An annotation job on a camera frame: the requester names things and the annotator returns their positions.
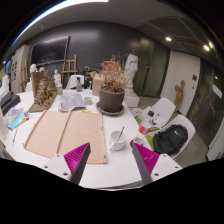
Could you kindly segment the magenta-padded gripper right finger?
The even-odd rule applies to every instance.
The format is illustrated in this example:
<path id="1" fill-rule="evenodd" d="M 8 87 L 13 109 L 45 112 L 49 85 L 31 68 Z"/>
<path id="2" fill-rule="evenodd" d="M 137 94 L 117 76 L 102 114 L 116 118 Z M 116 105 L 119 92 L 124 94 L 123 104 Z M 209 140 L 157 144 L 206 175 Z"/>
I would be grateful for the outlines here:
<path id="1" fill-rule="evenodd" d="M 134 143 L 132 153 L 135 157 L 143 184 L 147 185 L 182 169 L 167 154 L 156 152 Z"/>

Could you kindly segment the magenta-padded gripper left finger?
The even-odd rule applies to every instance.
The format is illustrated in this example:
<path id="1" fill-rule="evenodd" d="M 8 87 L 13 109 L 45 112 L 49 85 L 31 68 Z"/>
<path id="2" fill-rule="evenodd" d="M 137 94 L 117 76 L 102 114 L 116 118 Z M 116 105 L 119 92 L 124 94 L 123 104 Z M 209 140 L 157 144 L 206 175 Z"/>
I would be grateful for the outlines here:
<path id="1" fill-rule="evenodd" d="M 90 152 L 90 143 L 85 143 L 64 155 L 54 155 L 42 168 L 45 171 L 78 185 Z"/>

